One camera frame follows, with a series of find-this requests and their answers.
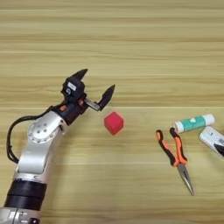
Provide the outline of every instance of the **pliers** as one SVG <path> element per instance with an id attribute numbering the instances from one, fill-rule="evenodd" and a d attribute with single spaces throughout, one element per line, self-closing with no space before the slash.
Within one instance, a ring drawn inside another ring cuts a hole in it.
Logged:
<path id="1" fill-rule="evenodd" d="M 192 186 L 188 171 L 186 169 L 187 158 L 184 155 L 182 140 L 181 140 L 179 134 L 175 131 L 174 128 L 170 128 L 170 133 L 171 133 L 171 135 L 174 138 L 175 143 L 176 143 L 177 155 L 178 155 L 177 157 L 171 152 L 168 143 L 164 140 L 163 132 L 160 129 L 157 130 L 157 132 L 156 132 L 157 140 L 158 140 L 161 148 L 164 150 L 165 154 L 170 159 L 171 165 L 173 167 L 178 168 L 178 173 L 179 173 L 180 177 L 182 178 L 186 187 L 188 188 L 191 195 L 193 196 L 194 191 L 193 191 L 193 186 Z"/>

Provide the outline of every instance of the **glue stick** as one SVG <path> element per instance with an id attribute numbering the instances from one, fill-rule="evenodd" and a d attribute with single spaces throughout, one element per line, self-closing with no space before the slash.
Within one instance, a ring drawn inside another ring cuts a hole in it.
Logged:
<path id="1" fill-rule="evenodd" d="M 200 115 L 180 122 L 175 122 L 173 124 L 173 128 L 175 128 L 178 133 L 182 133 L 188 130 L 196 130 L 198 128 L 211 125 L 213 123 L 213 115 Z"/>

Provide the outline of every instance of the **red cube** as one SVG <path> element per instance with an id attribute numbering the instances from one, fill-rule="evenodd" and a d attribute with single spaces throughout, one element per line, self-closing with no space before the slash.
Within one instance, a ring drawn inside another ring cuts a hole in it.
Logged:
<path id="1" fill-rule="evenodd" d="M 104 126 L 114 136 L 123 128 L 123 119 L 113 112 L 104 119 Z"/>

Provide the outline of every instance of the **green label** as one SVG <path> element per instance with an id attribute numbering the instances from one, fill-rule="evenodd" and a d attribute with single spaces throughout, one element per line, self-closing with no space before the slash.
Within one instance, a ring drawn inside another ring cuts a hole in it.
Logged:
<path id="1" fill-rule="evenodd" d="M 206 120 L 203 116 L 197 116 L 192 119 L 181 121 L 184 125 L 184 131 L 195 130 L 200 127 L 206 126 Z"/>

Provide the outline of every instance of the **wood grain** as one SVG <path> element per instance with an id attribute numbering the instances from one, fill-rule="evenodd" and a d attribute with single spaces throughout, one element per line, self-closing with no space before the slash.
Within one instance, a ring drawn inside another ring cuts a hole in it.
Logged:
<path id="1" fill-rule="evenodd" d="M 67 76 L 89 68 L 89 98 L 116 84 L 101 113 L 87 111 L 58 149 L 43 206 L 44 224 L 221 224 L 223 162 L 182 135 L 191 197 L 159 148 L 156 129 L 206 113 L 224 133 L 224 4 L 221 0 L 8 0 L 0 2 L 0 201 L 15 165 L 5 138 L 18 117 L 61 101 Z M 125 128 L 111 136 L 103 118 Z M 16 128 L 15 152 L 29 123 Z"/>

